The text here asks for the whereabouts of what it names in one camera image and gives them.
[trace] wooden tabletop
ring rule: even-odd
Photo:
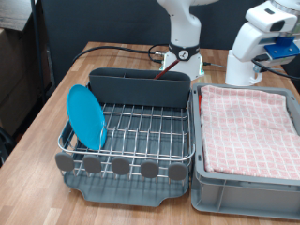
[[[85,49],[107,43],[90,42]],[[149,46],[114,44],[130,49]],[[202,50],[203,61],[226,66],[228,51]],[[68,120],[66,99],[69,88],[86,84],[95,68],[158,69],[146,54],[99,50],[82,56],[72,66],[45,107],[22,137],[0,170],[0,224],[300,224],[299,221],[265,217],[245,217],[203,213],[195,210],[190,192],[162,202],[157,208],[87,202],[80,191],[70,189],[56,167],[54,156],[60,152],[57,138]],[[206,75],[194,83],[224,83],[225,68],[204,67]],[[292,82],[269,73],[260,86],[292,90]]]

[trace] blue plastic plate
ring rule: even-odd
[[[67,95],[67,115],[75,134],[86,147],[99,150],[100,140],[103,147],[107,135],[105,117],[90,90],[79,84],[72,86]]]

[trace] gray plastic bin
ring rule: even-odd
[[[192,90],[194,135],[196,144],[194,173],[191,187],[191,201],[199,211],[225,214],[239,214],[270,218],[300,219],[300,181],[262,178],[243,175],[206,172],[203,163],[203,144],[199,114],[198,95],[206,85],[233,87],[208,83],[196,83]],[[286,96],[287,109],[300,133],[300,107],[287,89],[268,87],[247,87]]]

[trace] black wall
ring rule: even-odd
[[[298,55],[290,64],[284,65],[285,71],[294,77],[300,77],[300,55]],[[294,86],[300,92],[300,82],[292,81]]]
[[[263,0],[220,0],[192,7],[202,22],[201,47],[231,49],[249,8]],[[42,0],[59,83],[88,41],[159,44],[170,40],[170,19],[156,0]]]

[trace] dish towel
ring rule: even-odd
[[[201,91],[208,172],[300,180],[300,137],[284,96],[210,85]]]

